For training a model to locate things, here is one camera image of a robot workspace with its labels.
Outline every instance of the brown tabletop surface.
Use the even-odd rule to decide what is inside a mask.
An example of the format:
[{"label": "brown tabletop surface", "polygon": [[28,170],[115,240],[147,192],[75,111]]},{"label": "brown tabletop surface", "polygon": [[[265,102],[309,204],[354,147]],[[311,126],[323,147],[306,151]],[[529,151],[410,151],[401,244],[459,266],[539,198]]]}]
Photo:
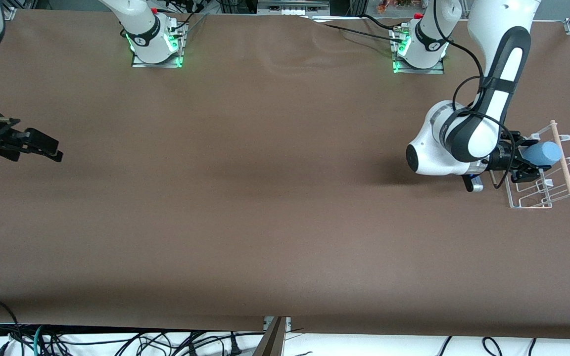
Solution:
[{"label": "brown tabletop surface", "polygon": [[[6,27],[0,112],[65,152],[0,158],[0,300],[20,322],[570,338],[570,201],[516,211],[405,163],[476,75],[460,50],[445,75],[394,74],[383,40],[208,16],[183,68],[149,69],[111,13]],[[479,53],[465,22],[453,35]],[[570,134],[570,36],[538,22],[507,125],[552,119]]]}]

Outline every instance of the wire rack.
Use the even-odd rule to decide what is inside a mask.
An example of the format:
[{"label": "wire rack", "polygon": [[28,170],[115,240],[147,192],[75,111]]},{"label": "wire rack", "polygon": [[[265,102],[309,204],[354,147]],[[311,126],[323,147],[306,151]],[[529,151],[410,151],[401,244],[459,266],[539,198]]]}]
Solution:
[{"label": "wire rack", "polygon": [[[507,179],[505,188],[511,208],[547,209],[552,208],[557,201],[570,199],[570,157],[564,155],[562,145],[562,142],[570,140],[570,135],[558,133],[556,121],[551,120],[548,126],[528,137],[541,141],[543,138],[558,145],[562,152],[560,162],[551,171],[545,172],[541,169],[540,178],[533,182],[511,183]],[[493,171],[489,171],[489,176],[494,184],[500,180]]]}]

